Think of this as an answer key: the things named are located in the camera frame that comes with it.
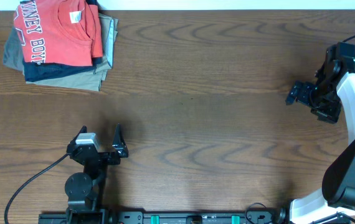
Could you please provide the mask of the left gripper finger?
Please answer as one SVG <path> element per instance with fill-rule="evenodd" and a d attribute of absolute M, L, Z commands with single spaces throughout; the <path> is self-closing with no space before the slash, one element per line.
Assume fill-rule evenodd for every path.
<path fill-rule="evenodd" d="M 118 123 L 115 128 L 112 146 L 114 147 L 114 149 L 119 157 L 127 158 L 129 156 L 129 151 L 128 151 L 126 142 L 123 138 L 123 135 L 122 135 L 120 123 Z"/>
<path fill-rule="evenodd" d="M 82 128 L 80 129 L 80 131 L 78 132 L 77 136 L 79 136 L 82 133 L 87 133 L 87 127 L 86 126 L 82 126 Z"/>

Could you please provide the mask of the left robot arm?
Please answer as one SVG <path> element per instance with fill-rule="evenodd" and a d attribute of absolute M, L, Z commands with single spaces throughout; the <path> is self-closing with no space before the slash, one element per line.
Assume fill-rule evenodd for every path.
<path fill-rule="evenodd" d="M 107 167 L 117 166 L 128 157 L 128 148 L 123 139 L 121 125 L 117 124 L 111 152 L 98 152 L 100 143 L 95 133 L 83 126 L 67 146 L 67 155 L 83 166 L 83 172 L 72 174 L 65 183 L 68 197 L 67 216 L 82 217 L 89 213 L 102 213 L 100 202 L 103 196 Z"/>

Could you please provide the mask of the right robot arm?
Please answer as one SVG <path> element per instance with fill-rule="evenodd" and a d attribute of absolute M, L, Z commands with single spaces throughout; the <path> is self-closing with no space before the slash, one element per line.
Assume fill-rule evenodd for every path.
<path fill-rule="evenodd" d="M 348 146 L 327 168 L 320 189 L 290 203 L 288 222 L 355 223 L 355 45 L 344 40 L 328 47 L 315 77 L 315 83 L 295 82 L 286 104 L 299 102 L 331 124 L 344 113 Z"/>

